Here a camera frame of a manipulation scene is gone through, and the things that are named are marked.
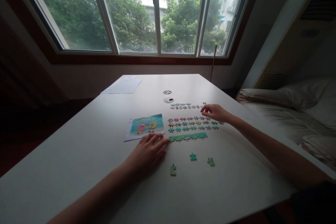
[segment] wooden stick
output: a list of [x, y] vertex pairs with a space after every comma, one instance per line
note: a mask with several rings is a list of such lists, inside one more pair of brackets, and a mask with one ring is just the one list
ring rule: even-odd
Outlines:
[[212, 61], [212, 67], [211, 67], [211, 72], [210, 72], [210, 82], [212, 78], [212, 71], [214, 70], [214, 64], [215, 64], [215, 57], [216, 57], [216, 51], [217, 51], [217, 45], [215, 46], [215, 53], [213, 54], [213, 61]]

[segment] white wall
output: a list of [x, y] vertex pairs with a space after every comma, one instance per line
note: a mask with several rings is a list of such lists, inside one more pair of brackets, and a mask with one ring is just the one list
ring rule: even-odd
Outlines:
[[285, 1], [256, 0], [237, 52], [240, 58], [234, 59], [234, 63], [239, 65], [236, 67], [239, 70], [235, 79], [236, 88], [242, 86]]
[[[256, 0], [232, 65], [214, 68], [212, 82], [217, 87], [232, 88], [239, 81], [242, 84], [284, 2]], [[0, 0], [0, 14], [69, 99], [95, 97], [123, 74], [199, 73], [205, 78], [210, 74], [208, 65], [51, 65], [5, 0]]]
[[336, 29], [309, 55], [292, 81], [317, 75], [336, 75]]

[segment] hand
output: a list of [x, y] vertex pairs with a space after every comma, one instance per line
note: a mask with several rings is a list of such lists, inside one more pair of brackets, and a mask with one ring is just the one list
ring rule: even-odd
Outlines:
[[233, 118], [235, 118], [234, 115], [227, 112], [225, 109], [223, 109], [218, 104], [207, 104], [204, 105], [201, 109], [201, 113], [203, 116], [210, 117], [216, 121], [224, 122], [224, 123], [230, 123]]
[[158, 141], [162, 137], [161, 133], [143, 136], [122, 166], [136, 175], [152, 172], [166, 154], [161, 148], [170, 142], [168, 138]]

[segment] white leather sofa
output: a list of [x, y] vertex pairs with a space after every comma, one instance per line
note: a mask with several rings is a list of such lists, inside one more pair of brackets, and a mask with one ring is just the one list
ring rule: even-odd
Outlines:
[[309, 77], [278, 90], [242, 89], [236, 100], [336, 170], [336, 77]]

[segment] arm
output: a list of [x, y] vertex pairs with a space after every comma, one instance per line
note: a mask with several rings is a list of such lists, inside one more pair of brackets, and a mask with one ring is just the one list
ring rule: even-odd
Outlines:
[[169, 143], [169, 139], [158, 141], [162, 137], [162, 134], [149, 134], [142, 137], [133, 152], [120, 166], [48, 223], [90, 222], [107, 200], [113, 200], [120, 190], [158, 166], [166, 154], [166, 151], [161, 148]]
[[334, 182], [300, 154], [230, 114], [218, 104], [205, 105], [201, 112], [203, 116], [227, 122], [239, 130], [297, 188], [313, 187], [323, 181]]

